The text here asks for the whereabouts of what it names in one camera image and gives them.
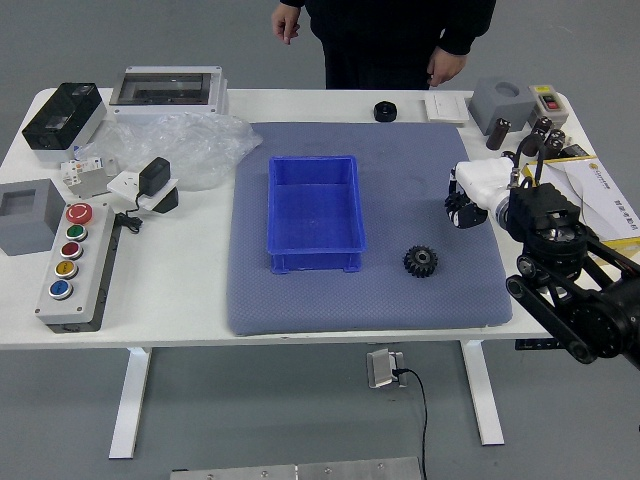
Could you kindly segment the person's left hand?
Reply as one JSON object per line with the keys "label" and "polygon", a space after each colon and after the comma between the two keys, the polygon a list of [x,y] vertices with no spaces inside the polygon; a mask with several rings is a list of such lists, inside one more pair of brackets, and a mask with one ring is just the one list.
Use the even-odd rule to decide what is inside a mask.
{"label": "person's left hand", "polygon": [[427,67],[429,85],[437,87],[448,82],[464,69],[466,63],[466,55],[451,54],[436,47],[430,56]]}

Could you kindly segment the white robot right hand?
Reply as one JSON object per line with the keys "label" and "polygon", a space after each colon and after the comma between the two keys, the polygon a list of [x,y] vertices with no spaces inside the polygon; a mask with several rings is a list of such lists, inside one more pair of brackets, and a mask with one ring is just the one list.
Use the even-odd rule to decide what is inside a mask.
{"label": "white robot right hand", "polygon": [[482,224],[489,216],[506,228],[510,192],[519,171],[509,157],[459,162],[450,173],[445,210],[456,228]]}

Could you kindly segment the person's right hand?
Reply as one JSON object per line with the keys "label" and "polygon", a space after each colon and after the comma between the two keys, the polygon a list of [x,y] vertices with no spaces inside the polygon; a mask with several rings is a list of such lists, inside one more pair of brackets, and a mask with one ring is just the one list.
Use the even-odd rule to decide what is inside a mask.
{"label": "person's right hand", "polygon": [[298,36],[302,6],[279,2],[271,14],[272,32],[285,45]]}

